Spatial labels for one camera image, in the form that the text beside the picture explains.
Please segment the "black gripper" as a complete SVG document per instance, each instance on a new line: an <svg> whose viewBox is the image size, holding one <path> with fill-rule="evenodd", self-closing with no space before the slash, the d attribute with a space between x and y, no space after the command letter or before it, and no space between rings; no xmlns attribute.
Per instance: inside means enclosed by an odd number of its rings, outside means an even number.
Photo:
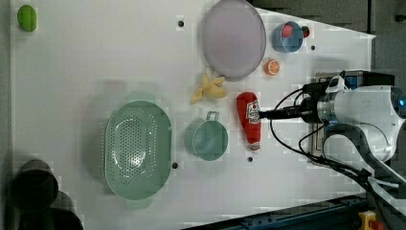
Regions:
<svg viewBox="0 0 406 230"><path fill-rule="evenodd" d="M306 95L299 105L298 111L295 109L277 109L260 111L259 117L267 120L285 120L293 118L302 118L308 124L321 124L319 118L317 103L325 96L328 82L315 82L305 84L303 93Z"/></svg>

